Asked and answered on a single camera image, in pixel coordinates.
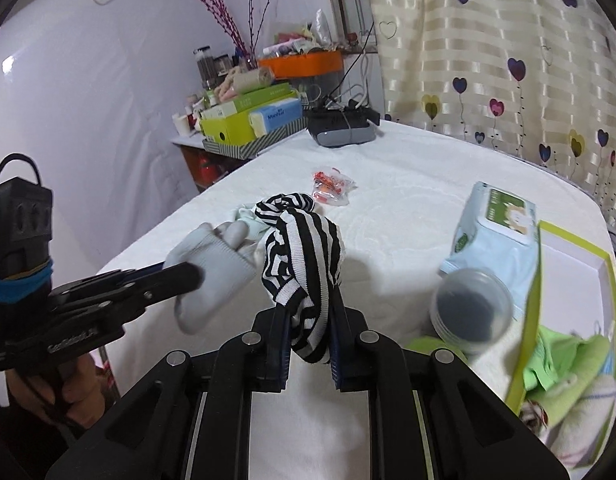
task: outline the red and clear plastic packaging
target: red and clear plastic packaging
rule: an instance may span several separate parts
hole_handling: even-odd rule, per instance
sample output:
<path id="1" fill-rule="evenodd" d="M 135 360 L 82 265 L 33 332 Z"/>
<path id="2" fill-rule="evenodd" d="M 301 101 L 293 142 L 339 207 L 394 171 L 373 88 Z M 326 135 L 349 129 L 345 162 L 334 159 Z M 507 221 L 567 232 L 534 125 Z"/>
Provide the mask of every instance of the red and clear plastic packaging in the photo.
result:
<path id="1" fill-rule="evenodd" d="M 314 173 L 312 197 L 322 204 L 348 205 L 348 192 L 355 187 L 355 181 L 337 168 L 320 168 Z"/>

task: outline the pink heart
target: pink heart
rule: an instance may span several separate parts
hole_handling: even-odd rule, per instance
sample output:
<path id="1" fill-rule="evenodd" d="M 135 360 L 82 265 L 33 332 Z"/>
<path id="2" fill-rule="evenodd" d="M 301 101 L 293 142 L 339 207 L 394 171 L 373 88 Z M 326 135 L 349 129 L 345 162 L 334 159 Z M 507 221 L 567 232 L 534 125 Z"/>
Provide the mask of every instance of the pink heart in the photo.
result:
<path id="1" fill-rule="evenodd" d="M 494 98 L 491 99 L 490 100 L 490 109 L 492 110 L 492 114 L 495 117 L 499 117 L 501 114 L 503 114 L 503 112 L 505 110 L 503 101 L 497 101 Z"/>

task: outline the human hand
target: human hand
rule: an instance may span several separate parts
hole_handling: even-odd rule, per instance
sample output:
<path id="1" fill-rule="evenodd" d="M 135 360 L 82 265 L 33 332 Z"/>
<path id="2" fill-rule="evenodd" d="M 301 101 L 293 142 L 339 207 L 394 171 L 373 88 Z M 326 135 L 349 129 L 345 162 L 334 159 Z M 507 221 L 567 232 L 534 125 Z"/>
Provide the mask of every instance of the human hand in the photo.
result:
<path id="1" fill-rule="evenodd" d="M 41 397 L 54 404 L 54 392 L 50 384 L 39 376 L 28 378 L 28 382 Z M 6 371 L 6 383 L 19 406 L 44 422 L 52 424 L 44 411 L 43 403 L 30 391 L 15 370 Z M 71 404 L 66 415 L 86 429 L 104 414 L 106 402 L 102 393 L 102 383 L 96 374 L 95 362 L 90 354 L 77 359 L 74 373 L 62 388 L 62 397 Z"/>

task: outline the blue strap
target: blue strap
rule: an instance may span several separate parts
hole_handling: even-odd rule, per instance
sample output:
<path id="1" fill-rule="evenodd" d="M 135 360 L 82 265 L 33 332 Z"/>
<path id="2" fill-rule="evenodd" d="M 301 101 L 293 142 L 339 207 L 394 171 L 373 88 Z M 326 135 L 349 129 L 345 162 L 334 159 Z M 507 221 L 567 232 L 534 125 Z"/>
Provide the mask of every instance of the blue strap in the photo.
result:
<path id="1" fill-rule="evenodd" d="M 19 280 L 0 280 L 0 303 L 15 304 L 26 296 L 39 290 L 50 280 L 53 273 L 53 261 L 49 260 L 39 272 Z"/>

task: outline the orange storage bin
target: orange storage bin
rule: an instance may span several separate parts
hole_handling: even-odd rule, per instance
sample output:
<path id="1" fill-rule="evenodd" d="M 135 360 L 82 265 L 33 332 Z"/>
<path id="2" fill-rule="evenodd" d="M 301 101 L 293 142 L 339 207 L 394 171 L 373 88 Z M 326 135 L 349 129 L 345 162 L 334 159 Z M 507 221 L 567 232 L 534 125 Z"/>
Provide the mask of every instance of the orange storage bin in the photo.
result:
<path id="1" fill-rule="evenodd" d="M 257 60 L 259 66 L 268 66 L 277 79 L 313 77 L 339 72 L 344 68 L 344 59 L 338 50 L 332 52 L 312 52 L 297 56 L 271 57 Z"/>

